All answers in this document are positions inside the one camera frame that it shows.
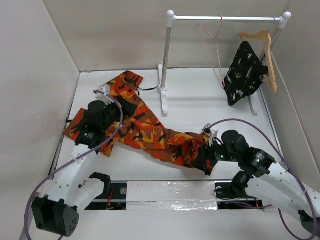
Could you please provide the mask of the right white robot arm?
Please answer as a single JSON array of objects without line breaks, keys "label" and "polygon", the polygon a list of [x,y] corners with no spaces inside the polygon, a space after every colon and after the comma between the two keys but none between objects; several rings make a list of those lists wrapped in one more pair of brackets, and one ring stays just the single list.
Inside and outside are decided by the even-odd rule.
[{"label": "right white robot arm", "polygon": [[319,192],[283,168],[274,157],[250,147],[236,130],[228,130],[220,139],[211,135],[209,142],[199,148],[191,166],[209,175],[209,168],[222,161],[235,162],[240,168],[232,182],[222,188],[223,192],[234,198],[257,197],[291,215],[309,233],[320,235]]}]

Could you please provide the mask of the orange camouflage trousers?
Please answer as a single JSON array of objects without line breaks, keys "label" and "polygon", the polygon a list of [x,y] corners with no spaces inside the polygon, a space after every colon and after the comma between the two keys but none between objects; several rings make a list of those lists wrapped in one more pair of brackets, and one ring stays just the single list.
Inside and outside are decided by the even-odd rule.
[{"label": "orange camouflage trousers", "polygon": [[[115,130],[118,130],[118,133],[110,143],[103,145],[99,152],[109,157],[114,144],[120,142],[143,150],[163,162],[193,168],[192,161],[198,156],[200,146],[209,142],[209,136],[165,128],[136,92],[143,79],[132,71],[125,71],[106,83],[110,85],[111,97],[122,96],[127,102],[137,105],[137,109],[132,117],[123,121],[121,127],[118,127],[117,123],[111,125],[105,132],[106,136],[110,137]],[[72,128],[79,122],[84,110],[81,108],[78,111],[63,133],[74,142],[77,135],[72,133]]]}]

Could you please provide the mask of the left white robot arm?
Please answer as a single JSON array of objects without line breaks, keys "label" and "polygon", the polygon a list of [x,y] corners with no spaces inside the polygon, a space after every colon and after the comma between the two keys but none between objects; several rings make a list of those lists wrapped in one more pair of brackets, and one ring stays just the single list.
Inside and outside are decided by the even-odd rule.
[{"label": "left white robot arm", "polygon": [[77,137],[75,146],[65,167],[53,186],[43,196],[37,196],[31,205],[35,225],[39,230],[63,237],[70,237],[78,223],[80,213],[97,197],[111,194],[110,176],[90,172],[103,145],[109,144],[118,133],[110,137],[106,131],[116,123],[120,128],[125,119],[132,117],[137,105],[122,96],[105,95],[105,100],[88,104],[78,123],[71,129]]}]

